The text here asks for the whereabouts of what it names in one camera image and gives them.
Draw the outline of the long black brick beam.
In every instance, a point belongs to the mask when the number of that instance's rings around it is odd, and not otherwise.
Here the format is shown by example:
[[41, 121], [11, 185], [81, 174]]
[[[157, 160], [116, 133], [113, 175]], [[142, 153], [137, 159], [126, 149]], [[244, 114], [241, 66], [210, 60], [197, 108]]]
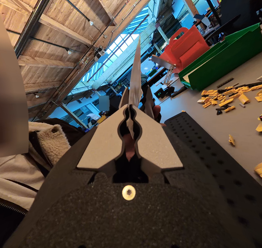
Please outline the long black brick beam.
[[223, 92], [226, 92], [228, 90], [231, 90], [231, 89], [239, 89], [241, 87], [248, 87], [248, 88], [252, 88], [252, 87], [255, 87], [255, 86], [259, 86], [259, 85], [262, 85], [262, 82], [256, 82], [256, 83], [250, 83], [250, 84], [242, 84], [242, 85], [239, 85], [239, 86], [229, 86], [225, 89], [219, 89], [217, 92], [219, 94], [222, 94]]

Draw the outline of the white paper pad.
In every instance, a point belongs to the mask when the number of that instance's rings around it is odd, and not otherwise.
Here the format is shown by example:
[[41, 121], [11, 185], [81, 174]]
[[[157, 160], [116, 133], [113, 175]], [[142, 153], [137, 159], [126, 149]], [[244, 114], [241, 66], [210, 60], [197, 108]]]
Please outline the white paper pad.
[[190, 74], [191, 74], [191, 73], [188, 73], [188, 74], [186, 74], [186, 75], [184, 75], [184, 76], [181, 76], [182, 81], [185, 82], [185, 83], [187, 83], [189, 86], [191, 86], [190, 81], [189, 81], [189, 75], [190, 75]]

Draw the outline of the ceiling projector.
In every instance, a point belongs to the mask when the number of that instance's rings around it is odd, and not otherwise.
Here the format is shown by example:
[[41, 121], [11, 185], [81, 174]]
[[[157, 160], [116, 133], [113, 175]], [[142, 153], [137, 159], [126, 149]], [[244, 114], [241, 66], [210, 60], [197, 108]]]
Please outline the ceiling projector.
[[109, 54], [103, 49], [103, 47], [99, 47], [94, 52], [94, 60], [98, 63], [104, 63], [104, 61], [108, 58]]

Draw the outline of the person's left hand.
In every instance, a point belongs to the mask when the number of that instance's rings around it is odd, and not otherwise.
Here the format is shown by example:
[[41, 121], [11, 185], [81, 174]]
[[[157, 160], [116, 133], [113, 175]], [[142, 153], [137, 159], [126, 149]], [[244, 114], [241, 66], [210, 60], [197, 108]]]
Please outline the person's left hand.
[[158, 122], [158, 123], [160, 123], [160, 121], [161, 121], [160, 111], [161, 111], [161, 107], [160, 107], [159, 105], [155, 105], [155, 106], [152, 108], [154, 120], [155, 120], [156, 122]]

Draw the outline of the dark sherpa-lined jacket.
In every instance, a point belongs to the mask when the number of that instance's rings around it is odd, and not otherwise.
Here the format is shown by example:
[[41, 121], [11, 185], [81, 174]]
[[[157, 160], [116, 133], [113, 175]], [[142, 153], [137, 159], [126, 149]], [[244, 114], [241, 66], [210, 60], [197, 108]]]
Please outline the dark sherpa-lined jacket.
[[50, 118], [29, 122], [28, 153], [1, 157], [1, 245], [12, 235], [61, 157], [86, 133], [64, 120]]

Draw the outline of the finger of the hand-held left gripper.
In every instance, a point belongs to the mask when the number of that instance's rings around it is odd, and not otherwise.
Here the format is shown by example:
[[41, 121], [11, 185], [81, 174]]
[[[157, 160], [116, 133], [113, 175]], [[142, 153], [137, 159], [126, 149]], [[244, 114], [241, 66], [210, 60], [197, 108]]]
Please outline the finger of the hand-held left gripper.
[[155, 119], [153, 114], [153, 108], [154, 108], [154, 101], [151, 89], [149, 85], [146, 85], [143, 88], [143, 96], [142, 96], [142, 112], [144, 112], [146, 115], [151, 117], [152, 119]]
[[129, 104], [129, 89], [125, 89], [121, 97], [119, 109], [128, 104]]

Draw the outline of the small black perforated beam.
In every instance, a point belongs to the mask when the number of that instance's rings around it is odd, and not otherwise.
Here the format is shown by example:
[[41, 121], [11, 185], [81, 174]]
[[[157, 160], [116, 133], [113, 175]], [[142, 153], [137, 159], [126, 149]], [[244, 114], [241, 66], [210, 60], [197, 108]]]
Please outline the small black perforated beam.
[[223, 83], [219, 84], [219, 85], [217, 86], [217, 88], [219, 89], [220, 87], [226, 85], [227, 83], [229, 83], [229, 82], [231, 82], [231, 81], [233, 81], [233, 80], [234, 80], [234, 78], [229, 78], [228, 80], [226, 80], [226, 81], [224, 81]]

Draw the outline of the orange plastic carry case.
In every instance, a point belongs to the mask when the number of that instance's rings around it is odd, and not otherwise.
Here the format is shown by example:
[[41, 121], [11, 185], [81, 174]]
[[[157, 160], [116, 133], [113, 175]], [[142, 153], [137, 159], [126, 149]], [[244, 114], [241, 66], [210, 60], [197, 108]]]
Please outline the orange plastic carry case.
[[175, 64], [173, 73], [178, 74], [210, 49], [199, 30], [181, 27], [172, 35], [160, 58]]

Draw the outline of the black studded mat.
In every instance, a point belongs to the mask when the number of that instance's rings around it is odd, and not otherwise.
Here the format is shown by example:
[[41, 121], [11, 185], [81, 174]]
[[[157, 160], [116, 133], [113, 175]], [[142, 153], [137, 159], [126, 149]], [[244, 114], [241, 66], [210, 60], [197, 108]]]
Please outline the black studded mat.
[[261, 247], [261, 185], [186, 112], [164, 123], [206, 166], [237, 222], [252, 236], [255, 247]]

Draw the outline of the printed sticker sheet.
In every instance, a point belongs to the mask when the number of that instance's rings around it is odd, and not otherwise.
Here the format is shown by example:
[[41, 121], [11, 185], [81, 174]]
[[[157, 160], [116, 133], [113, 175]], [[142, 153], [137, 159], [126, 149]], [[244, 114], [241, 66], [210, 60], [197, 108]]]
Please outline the printed sticker sheet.
[[135, 51], [135, 57], [133, 61], [133, 67], [130, 77], [130, 88], [129, 88], [129, 103], [128, 103], [128, 109], [129, 109], [129, 119], [126, 122], [127, 126], [129, 128], [129, 132], [131, 134], [131, 137], [134, 138], [134, 132], [133, 132], [133, 120], [132, 120], [132, 107], [138, 107], [139, 102], [142, 97], [142, 88], [141, 88], [141, 41], [140, 37], [138, 40], [138, 44]]

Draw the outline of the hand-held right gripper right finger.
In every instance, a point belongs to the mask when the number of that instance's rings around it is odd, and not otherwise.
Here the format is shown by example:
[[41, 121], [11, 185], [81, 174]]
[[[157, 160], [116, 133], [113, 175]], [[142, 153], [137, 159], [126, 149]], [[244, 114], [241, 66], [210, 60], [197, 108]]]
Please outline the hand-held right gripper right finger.
[[148, 180], [156, 174], [183, 169], [164, 127], [135, 106], [131, 106], [135, 153]]

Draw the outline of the pile of yellow brick pieces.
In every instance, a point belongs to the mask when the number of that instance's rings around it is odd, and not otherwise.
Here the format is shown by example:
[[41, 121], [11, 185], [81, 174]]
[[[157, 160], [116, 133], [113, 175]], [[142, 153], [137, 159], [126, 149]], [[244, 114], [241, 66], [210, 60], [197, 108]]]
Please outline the pile of yellow brick pieces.
[[247, 96], [247, 93], [257, 91], [254, 99], [257, 102], [262, 101], [262, 85], [252, 88], [241, 87], [239, 89], [231, 89], [222, 94], [219, 94], [218, 90], [203, 90], [201, 98], [197, 101], [204, 109], [212, 106], [216, 111], [216, 115], [222, 115], [233, 111], [236, 107], [233, 103], [238, 103], [242, 108], [245, 108], [246, 104], [251, 102], [251, 99]]

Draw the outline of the green plastic bin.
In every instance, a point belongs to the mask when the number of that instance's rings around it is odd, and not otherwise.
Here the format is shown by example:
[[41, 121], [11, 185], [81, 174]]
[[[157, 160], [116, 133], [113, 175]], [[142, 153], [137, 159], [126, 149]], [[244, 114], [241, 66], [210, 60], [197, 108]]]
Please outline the green plastic bin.
[[[181, 83], [201, 91], [262, 51], [261, 24], [225, 37], [179, 73]], [[188, 73], [191, 86], [182, 81]]]

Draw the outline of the small black device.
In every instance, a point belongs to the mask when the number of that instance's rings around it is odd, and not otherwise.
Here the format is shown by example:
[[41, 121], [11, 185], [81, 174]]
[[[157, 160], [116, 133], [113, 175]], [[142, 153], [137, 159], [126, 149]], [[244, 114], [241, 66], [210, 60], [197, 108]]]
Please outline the small black device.
[[157, 90], [155, 93], [154, 93], [154, 95], [159, 99], [159, 98], [161, 98], [161, 99], [163, 99], [165, 96], [171, 96], [173, 93], [174, 93], [174, 90], [175, 90], [175, 88], [174, 87], [172, 87], [172, 86], [169, 86], [169, 87], [167, 87], [167, 88], [165, 88], [165, 89], [163, 89], [163, 88], [160, 88], [159, 90]]

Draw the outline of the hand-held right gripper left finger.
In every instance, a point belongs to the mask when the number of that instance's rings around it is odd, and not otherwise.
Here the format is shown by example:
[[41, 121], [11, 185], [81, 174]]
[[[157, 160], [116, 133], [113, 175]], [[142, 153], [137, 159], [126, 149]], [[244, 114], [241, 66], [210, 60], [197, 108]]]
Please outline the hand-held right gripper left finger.
[[123, 155], [125, 148], [120, 126], [125, 122], [126, 117], [129, 117], [126, 110], [129, 110], [128, 105], [122, 106], [97, 126], [77, 164], [78, 170], [104, 173], [113, 183], [113, 177], [117, 172], [115, 161]]

